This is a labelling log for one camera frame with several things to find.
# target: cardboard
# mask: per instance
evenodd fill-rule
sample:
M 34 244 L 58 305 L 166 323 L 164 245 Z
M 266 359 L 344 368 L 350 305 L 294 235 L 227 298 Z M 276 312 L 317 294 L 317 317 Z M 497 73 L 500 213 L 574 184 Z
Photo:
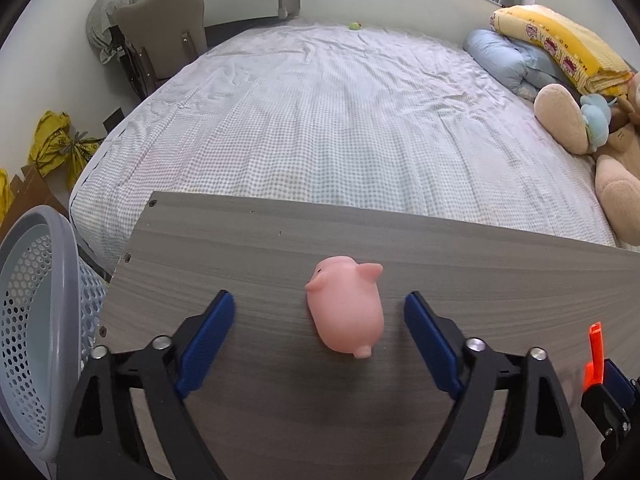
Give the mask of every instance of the cardboard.
M 0 224 L 0 242 L 4 240 L 4 237 L 17 219 L 37 205 L 49 205 L 61 215 L 64 215 L 65 218 L 69 218 L 69 212 L 66 207 L 53 195 L 49 186 L 47 186 L 47 183 L 44 182 L 34 166 L 25 166 L 22 168 L 22 172 L 24 174 L 24 181 L 20 184 L 17 191 L 14 190 L 14 186 L 17 187 L 17 181 L 19 182 L 20 178 L 16 176 L 11 182 L 11 188 L 15 198 L 2 224 Z

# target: pig ear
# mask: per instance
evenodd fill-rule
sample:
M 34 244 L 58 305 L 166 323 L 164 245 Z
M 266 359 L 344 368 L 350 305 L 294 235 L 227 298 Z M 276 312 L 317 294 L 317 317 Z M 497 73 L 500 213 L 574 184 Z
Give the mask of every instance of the pig ear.
M 311 280 L 305 285 L 305 290 L 307 292 L 317 292 L 321 290 L 327 282 L 327 274 L 326 272 L 318 272 Z
M 375 282 L 382 274 L 382 265 L 380 264 L 360 264 L 358 273 L 365 280 Z

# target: bed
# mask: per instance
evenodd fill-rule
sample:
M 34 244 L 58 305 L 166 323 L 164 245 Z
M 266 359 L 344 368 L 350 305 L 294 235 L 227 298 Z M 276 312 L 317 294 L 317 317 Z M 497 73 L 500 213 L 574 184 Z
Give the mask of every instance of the bed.
M 154 190 L 348 205 L 619 245 L 593 161 L 460 47 L 293 21 L 184 68 L 110 134 L 70 214 L 113 272 Z

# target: yellow plastic bag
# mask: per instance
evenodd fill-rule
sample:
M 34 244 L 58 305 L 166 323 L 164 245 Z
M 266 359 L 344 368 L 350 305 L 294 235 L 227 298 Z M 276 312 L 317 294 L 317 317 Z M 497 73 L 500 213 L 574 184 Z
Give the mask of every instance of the yellow plastic bag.
M 87 132 L 69 136 L 71 121 L 64 112 L 47 111 L 38 122 L 33 144 L 29 151 L 29 162 L 35 164 L 42 176 L 69 161 L 66 185 L 73 189 L 76 180 L 89 160 L 98 150 L 102 140 L 89 139 Z
M 0 168 L 0 224 L 14 201 L 14 194 L 9 187 L 9 176 Z

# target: stuffed toy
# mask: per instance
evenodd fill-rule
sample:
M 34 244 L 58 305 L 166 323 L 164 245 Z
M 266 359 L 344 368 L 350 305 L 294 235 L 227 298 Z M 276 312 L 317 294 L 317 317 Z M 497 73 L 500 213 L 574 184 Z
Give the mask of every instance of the stuffed toy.
M 629 85 L 628 100 L 611 103 L 599 95 L 582 96 L 579 107 L 562 85 L 545 86 L 534 114 L 570 153 L 596 160 L 595 190 L 619 240 L 640 246 L 640 74 Z

